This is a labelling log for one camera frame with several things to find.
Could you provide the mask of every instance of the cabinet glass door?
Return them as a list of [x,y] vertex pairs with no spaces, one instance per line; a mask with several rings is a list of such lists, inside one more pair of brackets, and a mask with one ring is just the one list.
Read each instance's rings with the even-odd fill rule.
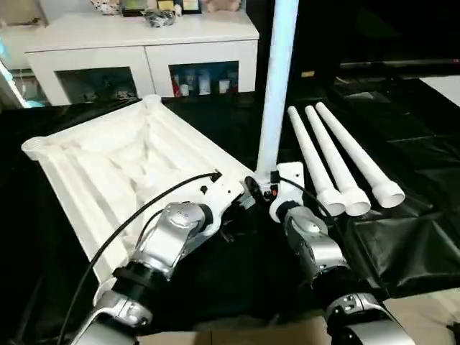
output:
[[129,67],[55,71],[72,104],[136,98]]
[[238,92],[238,61],[170,65],[174,97]]
[[161,97],[254,91],[257,41],[151,46],[145,51]]
[[27,59],[53,106],[155,93],[144,47],[31,52]]

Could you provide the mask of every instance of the pipe end cap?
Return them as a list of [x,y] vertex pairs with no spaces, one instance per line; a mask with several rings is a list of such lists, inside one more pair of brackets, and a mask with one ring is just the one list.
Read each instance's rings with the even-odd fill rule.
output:
[[342,193],[342,196],[346,201],[345,212],[349,216],[362,216],[371,209],[371,202],[361,188],[348,189]]
[[372,193],[383,208],[393,208],[400,205],[405,194],[401,187],[394,181],[387,181],[372,189]]
[[317,199],[333,217],[345,211],[344,197],[338,190],[326,189],[317,195]]
[[315,105],[315,108],[316,108],[316,110],[318,110],[318,111],[319,111],[319,110],[324,110],[324,109],[325,109],[325,110],[328,110],[328,109],[326,108],[326,106],[324,105],[323,102],[318,102],[318,103]]

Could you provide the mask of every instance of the black fabric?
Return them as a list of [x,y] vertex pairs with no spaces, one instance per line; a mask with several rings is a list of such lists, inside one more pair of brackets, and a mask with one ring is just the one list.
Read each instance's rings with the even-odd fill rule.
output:
[[[341,230],[332,234],[354,271],[370,280],[383,298],[459,286],[460,110],[420,81],[352,84],[332,90],[299,87],[287,104],[301,110],[318,100],[330,106],[408,196],[392,210],[381,209],[372,200],[372,211],[366,216],[339,217]],[[240,95],[175,99],[165,104],[255,169],[261,103]],[[3,339],[14,336],[19,312],[39,281],[41,288],[24,338],[55,336],[88,264],[46,177],[20,151],[20,144],[125,105],[98,103],[2,114],[2,216],[16,225],[5,229],[1,254],[9,282],[5,293],[18,306],[9,323],[2,325]],[[290,122],[285,121],[279,161],[296,160],[303,158]],[[363,177],[347,162],[371,197]],[[305,185],[313,190],[309,180]],[[150,331],[186,330],[202,321],[237,315],[270,320],[280,314],[289,321],[317,307],[280,227],[267,219],[263,206],[236,214],[219,234],[180,263],[170,294],[165,296],[165,311],[155,316]],[[70,330],[91,307],[95,287],[92,277]]]
[[453,325],[447,326],[447,329],[454,333],[455,344],[460,344],[460,323],[454,323]]

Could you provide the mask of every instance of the item on cabinet top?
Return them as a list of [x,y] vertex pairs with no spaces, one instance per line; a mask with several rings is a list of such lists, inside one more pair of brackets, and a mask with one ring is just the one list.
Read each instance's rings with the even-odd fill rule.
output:
[[146,9],[142,14],[151,27],[169,27],[173,25],[175,21],[175,14],[169,9],[164,11],[159,9]]
[[161,9],[161,10],[169,9],[170,11],[175,11],[173,0],[157,0],[157,4],[158,4],[158,9]]
[[120,0],[91,0],[91,3],[104,15],[115,15],[120,12]]
[[201,13],[201,0],[177,0],[176,4],[182,7],[182,14]]
[[241,0],[204,0],[206,11],[232,11],[236,12],[242,4]]
[[157,9],[158,8],[157,0],[147,0],[147,8],[148,9]]
[[174,5],[174,11],[176,17],[182,16],[182,7],[179,4]]
[[123,17],[140,17],[147,8],[147,0],[121,0]]

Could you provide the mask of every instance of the white vertical pole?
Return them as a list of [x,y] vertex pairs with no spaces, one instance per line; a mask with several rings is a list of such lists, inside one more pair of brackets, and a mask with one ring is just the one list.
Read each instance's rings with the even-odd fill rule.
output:
[[270,172],[276,170],[282,118],[288,89],[299,0],[276,0],[272,43],[265,91],[256,180],[264,189]]

